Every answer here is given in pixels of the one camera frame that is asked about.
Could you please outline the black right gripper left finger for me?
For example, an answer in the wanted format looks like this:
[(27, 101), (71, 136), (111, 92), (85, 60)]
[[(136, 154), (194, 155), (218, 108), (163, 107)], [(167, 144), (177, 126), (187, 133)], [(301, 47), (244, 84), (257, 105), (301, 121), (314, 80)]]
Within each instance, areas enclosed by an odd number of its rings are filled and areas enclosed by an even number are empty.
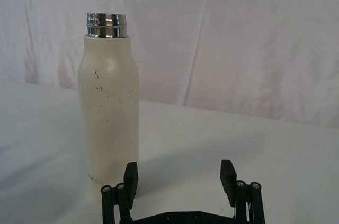
[(136, 162), (127, 163), (123, 182), (115, 187), (104, 185), (101, 188), (102, 223), (115, 223), (114, 207), (119, 207), (120, 223), (132, 223), (130, 210), (138, 186), (138, 166)]

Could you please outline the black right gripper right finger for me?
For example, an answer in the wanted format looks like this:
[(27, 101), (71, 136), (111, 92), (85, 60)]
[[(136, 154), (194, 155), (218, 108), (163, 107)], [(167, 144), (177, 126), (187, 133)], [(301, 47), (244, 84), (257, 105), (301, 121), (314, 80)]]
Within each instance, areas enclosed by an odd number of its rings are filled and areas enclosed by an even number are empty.
[(229, 204), (234, 208), (235, 223), (262, 223), (262, 186), (258, 182), (246, 184), (237, 178), (234, 166), (229, 160), (222, 160), (220, 180)]

